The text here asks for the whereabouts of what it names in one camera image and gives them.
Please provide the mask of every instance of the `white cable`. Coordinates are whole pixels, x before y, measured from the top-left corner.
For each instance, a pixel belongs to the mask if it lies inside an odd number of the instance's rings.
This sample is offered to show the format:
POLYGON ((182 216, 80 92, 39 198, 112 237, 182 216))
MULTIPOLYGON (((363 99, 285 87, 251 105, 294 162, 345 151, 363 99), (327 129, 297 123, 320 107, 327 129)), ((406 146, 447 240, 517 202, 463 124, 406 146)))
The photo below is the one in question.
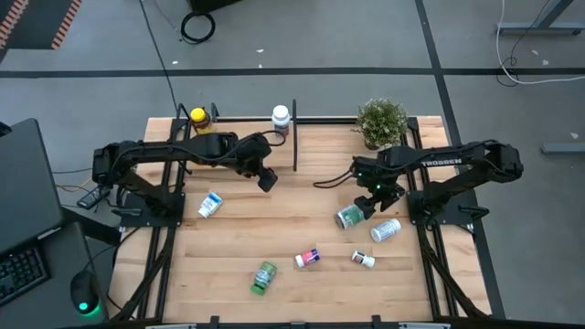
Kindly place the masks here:
POLYGON ((547 82, 569 82, 569 81, 585 79, 585 76, 570 78, 570 79, 552 79, 552 80, 541 80, 541 81, 520 81, 520 80, 516 80, 516 79, 512 78, 512 76, 510 75, 508 70, 505 69, 504 63, 502 62, 502 57, 500 56, 500 26, 504 22, 504 13, 505 13, 505 0, 502 0, 502 16, 500 17, 500 23, 497 25, 497 32, 495 34, 495 51, 497 52, 497 60, 500 63, 500 68, 502 68, 504 70, 504 73, 506 74, 506 76, 508 76, 508 78, 510 80, 512 80, 513 82, 518 83, 518 84, 534 85, 534 84, 547 83, 547 82))

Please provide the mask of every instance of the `computer mouse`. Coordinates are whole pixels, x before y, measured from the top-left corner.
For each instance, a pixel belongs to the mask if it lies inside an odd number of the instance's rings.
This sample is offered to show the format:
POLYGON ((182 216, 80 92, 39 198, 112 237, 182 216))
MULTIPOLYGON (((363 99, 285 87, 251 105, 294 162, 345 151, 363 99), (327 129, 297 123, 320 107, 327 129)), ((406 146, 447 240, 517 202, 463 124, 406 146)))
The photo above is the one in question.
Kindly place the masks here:
POLYGON ((100 297, 97 287, 97 280, 92 272, 84 270, 75 274, 71 279, 69 289, 71 302, 73 302, 73 307, 77 312, 88 314, 98 307, 100 297))

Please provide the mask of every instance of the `white bottle cap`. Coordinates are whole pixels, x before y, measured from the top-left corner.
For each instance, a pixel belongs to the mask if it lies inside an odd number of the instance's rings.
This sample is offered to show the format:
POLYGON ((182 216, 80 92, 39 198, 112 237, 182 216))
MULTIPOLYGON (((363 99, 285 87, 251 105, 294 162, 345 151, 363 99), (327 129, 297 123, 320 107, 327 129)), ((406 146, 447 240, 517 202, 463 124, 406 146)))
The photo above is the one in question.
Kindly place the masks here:
POLYGON ((272 115, 279 120, 284 120, 289 116, 289 109, 284 105, 278 105, 272 110, 272 115))
POLYGON ((369 234, 372 236, 372 239, 375 242, 382 242, 382 236, 380 235, 380 232, 376 228, 372 228, 371 230, 369 230, 369 234))
POLYGON ((362 262, 362 264, 364 266, 366 266, 367 268, 371 269, 371 268, 374 267, 374 263, 375 262, 376 262, 376 259, 375 258, 366 256, 364 258, 364 261, 362 262))
POLYGON ((299 265, 299 267, 304 267, 304 261, 301 255, 296 255, 294 259, 296 260, 296 264, 299 265))
POLYGON ((208 218, 211 214, 211 211, 206 207, 201 207, 198 211, 199 215, 203 216, 204 218, 208 218))

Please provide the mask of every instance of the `green pill bottle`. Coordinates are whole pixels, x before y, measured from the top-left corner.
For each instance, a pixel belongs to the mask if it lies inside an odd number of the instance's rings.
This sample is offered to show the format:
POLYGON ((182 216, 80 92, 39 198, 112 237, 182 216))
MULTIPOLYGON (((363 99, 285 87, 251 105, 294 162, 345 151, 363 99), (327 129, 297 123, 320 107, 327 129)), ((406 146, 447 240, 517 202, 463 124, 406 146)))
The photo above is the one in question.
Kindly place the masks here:
POLYGON ((335 223, 342 229, 352 228, 364 219, 364 212, 356 205, 347 206, 335 214, 335 223))
POLYGON ((254 284, 250 287, 253 292, 258 295, 263 295, 266 289, 271 284, 274 275, 276 274, 276 266, 270 264, 268 261, 264 261, 260 266, 258 272, 256 272, 256 278, 254 284))

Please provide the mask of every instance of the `desk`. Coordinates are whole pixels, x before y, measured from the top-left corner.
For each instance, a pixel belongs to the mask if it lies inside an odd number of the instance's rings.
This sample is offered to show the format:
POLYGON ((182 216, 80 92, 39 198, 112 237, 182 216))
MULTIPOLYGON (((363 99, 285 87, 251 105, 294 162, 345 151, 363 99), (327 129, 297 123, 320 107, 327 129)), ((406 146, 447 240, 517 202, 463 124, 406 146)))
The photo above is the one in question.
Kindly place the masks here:
MULTIPOLYGON (((423 147, 448 144, 441 117, 418 120, 423 147)), ((166 140, 171 121, 151 118, 144 139, 166 140)), ((185 218, 176 232, 165 323, 208 323, 211 315, 219 315, 222 323, 368 322, 372 314, 381 315, 382 321, 431 320, 417 231, 410 224, 405 197, 369 221, 342 230, 335 225, 334 213, 367 191, 354 180, 335 189, 312 187, 314 181, 346 171, 352 155, 375 152, 368 151, 358 133, 350 132, 352 125, 299 122, 297 128, 297 171, 291 165, 275 168, 279 180, 270 193, 263 193, 254 179, 229 170, 199 170, 186 176, 185 218), (197 210, 209 191, 222 196, 224 205, 212 218, 203 219, 197 210), (382 243, 373 242, 369 230, 390 218, 397 218, 402 230, 382 243), (323 258, 298 269, 293 257, 311 248, 318 248, 323 258), (354 249, 376 257, 376 266, 353 263, 354 249), (264 260, 275 264, 278 273, 259 296, 250 286, 264 260)), ((279 156, 284 155, 271 154, 267 160, 276 157, 270 161, 278 162, 279 156)), ((149 164, 139 166, 138 173, 158 184, 162 170, 162 164, 149 164)), ((431 180, 455 174, 452 167, 429 172, 431 180)), ((421 186, 420 176, 416 178, 421 186)), ((408 188, 406 177, 399 183, 408 188)), ((442 226, 441 231, 454 279, 490 313, 472 236, 457 227, 442 226)), ((142 279, 150 237, 151 229, 142 228, 121 246, 110 288, 116 302, 127 301, 142 279)), ((446 314, 444 290, 440 280, 435 281, 446 314)), ((147 316, 154 314, 157 292, 155 282, 147 316)))

